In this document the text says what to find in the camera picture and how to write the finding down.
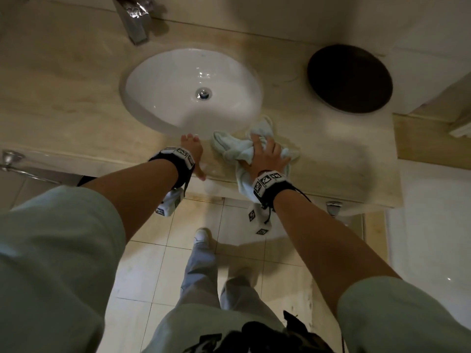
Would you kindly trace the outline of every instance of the black wrist strap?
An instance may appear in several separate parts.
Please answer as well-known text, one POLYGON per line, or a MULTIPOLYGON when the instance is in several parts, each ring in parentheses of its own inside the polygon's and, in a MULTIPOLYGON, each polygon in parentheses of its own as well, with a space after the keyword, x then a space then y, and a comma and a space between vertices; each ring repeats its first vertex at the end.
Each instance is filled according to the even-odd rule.
POLYGON ((149 161, 163 159, 168 160, 175 165, 178 171, 178 179, 172 188, 180 188, 185 185, 183 193, 185 194, 190 183, 191 174, 195 169, 195 161, 190 151, 183 147, 166 147, 149 161))
POLYGON ((273 201, 281 191, 291 189, 301 193, 309 202, 311 201, 303 192, 288 181, 288 178, 278 171, 269 171, 261 174, 253 183, 253 194, 262 204, 263 208, 275 211, 273 201))

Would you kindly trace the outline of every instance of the person's left hand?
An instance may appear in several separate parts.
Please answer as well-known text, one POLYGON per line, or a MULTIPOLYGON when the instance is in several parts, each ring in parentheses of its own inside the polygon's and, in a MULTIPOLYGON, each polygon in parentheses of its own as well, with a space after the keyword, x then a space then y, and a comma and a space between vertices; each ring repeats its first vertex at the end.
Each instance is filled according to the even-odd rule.
POLYGON ((180 138, 181 147, 186 148, 190 151, 195 160, 195 169, 193 173, 202 181, 206 179, 206 174, 200 168, 201 156, 203 155, 203 146, 201 145, 200 138, 198 135, 193 136, 192 134, 182 135, 180 138))

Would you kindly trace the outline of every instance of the gray pants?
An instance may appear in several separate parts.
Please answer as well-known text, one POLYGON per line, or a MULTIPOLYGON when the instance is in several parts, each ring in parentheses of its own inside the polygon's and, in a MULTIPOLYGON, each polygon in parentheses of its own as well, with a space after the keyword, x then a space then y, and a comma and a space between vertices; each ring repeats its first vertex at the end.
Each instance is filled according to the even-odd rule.
POLYGON ((221 293, 221 303, 219 302, 216 256, 205 242, 193 246, 185 268, 177 307, 185 303, 200 303, 280 322, 250 286, 249 281, 242 276, 227 280, 221 293))

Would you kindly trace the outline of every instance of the t-shirt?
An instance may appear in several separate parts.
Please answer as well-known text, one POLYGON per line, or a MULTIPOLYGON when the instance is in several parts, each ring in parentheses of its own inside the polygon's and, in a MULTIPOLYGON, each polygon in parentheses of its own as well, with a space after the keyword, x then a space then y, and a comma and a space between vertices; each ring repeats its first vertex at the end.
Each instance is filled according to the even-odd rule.
MULTIPOLYGON (((94 352, 125 245, 118 212, 87 188, 58 187, 0 214, 0 351, 94 352)), ((471 332, 400 279, 353 284, 337 312, 351 353, 471 352, 471 332)), ((254 321, 284 331, 254 315, 184 304, 144 351, 190 352, 202 337, 222 342, 254 321)))

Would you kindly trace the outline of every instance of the hand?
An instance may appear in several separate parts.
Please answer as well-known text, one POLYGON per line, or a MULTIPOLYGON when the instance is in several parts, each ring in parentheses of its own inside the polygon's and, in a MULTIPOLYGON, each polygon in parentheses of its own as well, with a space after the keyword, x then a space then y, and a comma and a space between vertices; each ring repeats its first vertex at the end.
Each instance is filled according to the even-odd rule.
POLYGON ((203 146, 201 145, 200 138, 198 135, 193 136, 192 134, 182 135, 180 138, 181 147, 186 148, 190 151, 195 160, 195 169, 193 173, 202 181, 206 179, 206 174, 200 168, 201 156, 203 155, 203 146))
POLYGON ((267 146, 263 151, 260 136, 251 134, 250 138, 253 141, 253 159, 252 164, 249 165, 244 160, 240 160, 241 166, 250 174, 253 181, 262 174, 263 171, 278 171, 283 172, 285 166, 290 163, 291 157, 282 159, 281 145, 275 143, 273 137, 267 137, 267 146))

